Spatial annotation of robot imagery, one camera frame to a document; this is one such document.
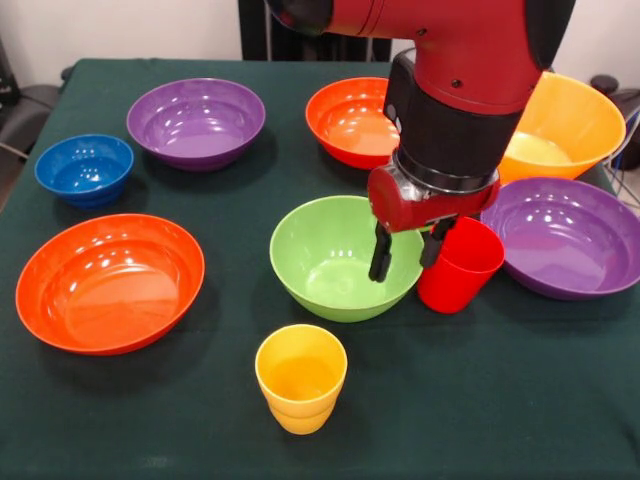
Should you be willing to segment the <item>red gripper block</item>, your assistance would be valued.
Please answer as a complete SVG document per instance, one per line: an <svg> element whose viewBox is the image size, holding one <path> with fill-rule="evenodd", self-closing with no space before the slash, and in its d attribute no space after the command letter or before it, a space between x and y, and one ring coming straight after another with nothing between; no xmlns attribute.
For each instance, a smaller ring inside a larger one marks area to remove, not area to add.
<svg viewBox="0 0 640 480"><path fill-rule="evenodd" d="M451 192L412 182L394 166L374 169L369 175L367 192L378 222L369 279L378 283L386 279L392 258L390 233L422 227L424 245L420 264L424 269L431 268L439 258L448 232L455 227L457 216L471 216L487 209L494 203L499 189L497 173L480 190Z"/></svg>

